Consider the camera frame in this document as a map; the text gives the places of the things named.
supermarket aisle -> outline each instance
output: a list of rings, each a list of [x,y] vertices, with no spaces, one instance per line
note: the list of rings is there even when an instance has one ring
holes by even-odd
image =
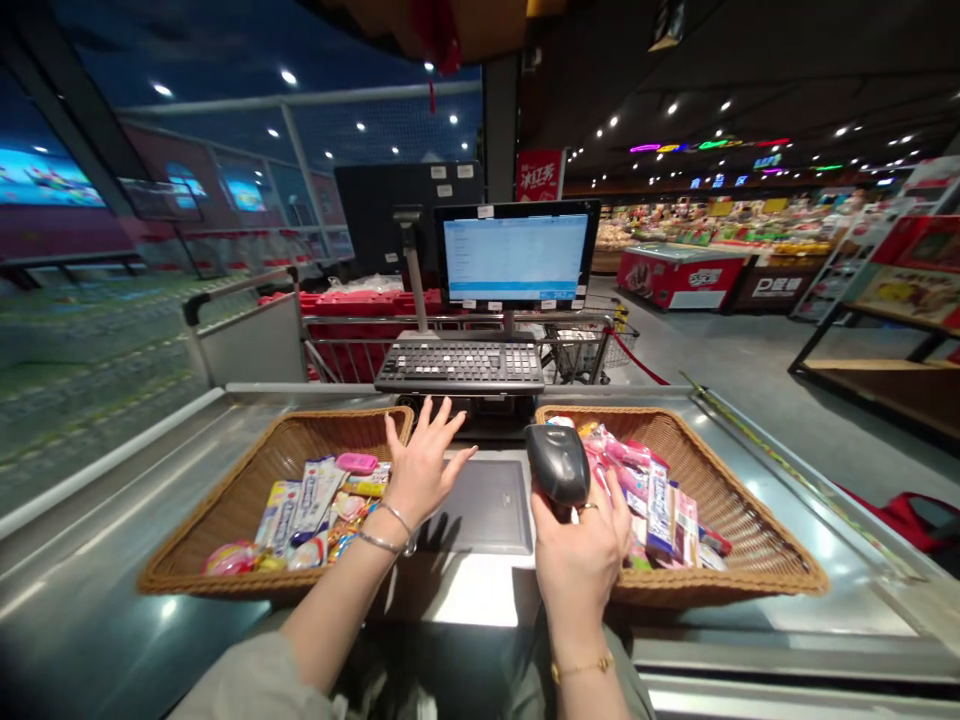
[[[618,297],[609,277],[591,278],[589,292]],[[684,370],[871,503],[911,490],[960,507],[960,460],[787,374],[812,326],[776,315],[664,314],[622,301],[640,332],[634,353],[667,381],[684,383]],[[903,358],[918,338],[912,330],[836,328],[821,347],[823,357],[862,357],[869,347],[872,357]],[[633,365],[610,374],[614,382],[652,384]]]

hand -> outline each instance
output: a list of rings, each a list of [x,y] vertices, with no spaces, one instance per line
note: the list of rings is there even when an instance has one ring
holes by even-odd
[[[400,444],[393,418],[387,415],[393,478],[383,499],[413,529],[437,511],[453,489],[460,470],[477,451],[476,445],[461,450],[443,467],[443,453],[466,419],[466,413],[459,412],[447,422],[451,405],[450,398],[444,398],[436,419],[430,422],[433,398],[428,397],[420,410],[417,429],[406,447]]]
[[[613,470],[607,471],[607,484],[613,488],[611,495],[591,478],[587,501],[597,507],[581,511],[579,525],[560,524],[540,489],[533,493],[537,582],[551,636],[557,629],[567,636],[588,637],[603,622],[631,532],[630,510]]]

handheld barcode scanner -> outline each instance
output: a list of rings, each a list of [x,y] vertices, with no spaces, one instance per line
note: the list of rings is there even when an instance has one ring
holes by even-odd
[[[590,492],[590,465],[577,431],[561,425],[528,425],[523,431],[533,475],[558,508],[560,519],[580,507]]]

display freezer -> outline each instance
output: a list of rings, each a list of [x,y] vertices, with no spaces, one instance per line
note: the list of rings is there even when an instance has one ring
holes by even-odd
[[[749,253],[643,243],[620,256],[617,285],[664,310],[716,310]]]

red rope barrier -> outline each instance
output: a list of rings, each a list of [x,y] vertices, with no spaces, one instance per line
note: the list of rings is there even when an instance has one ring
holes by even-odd
[[[660,377],[659,375],[657,375],[653,370],[651,370],[651,369],[648,368],[646,365],[644,365],[642,362],[640,362],[639,360],[637,360],[636,356],[635,356],[632,352],[630,352],[630,350],[627,349],[627,346],[624,345],[623,340],[620,339],[620,335],[617,334],[617,333],[614,331],[613,328],[605,327],[605,328],[603,329],[603,331],[604,331],[605,333],[607,333],[607,335],[613,335],[613,339],[617,341],[617,343],[620,345],[621,349],[623,349],[623,352],[626,353],[627,357],[630,358],[631,360],[633,360],[633,364],[636,365],[636,366],[637,366],[638,368],[640,368],[641,370],[643,370],[643,371],[644,371],[647,375],[649,375],[651,378],[653,378],[653,380],[654,380],[658,385],[669,385],[669,384],[670,384],[670,383],[668,383],[666,380],[664,380],[662,377]]]

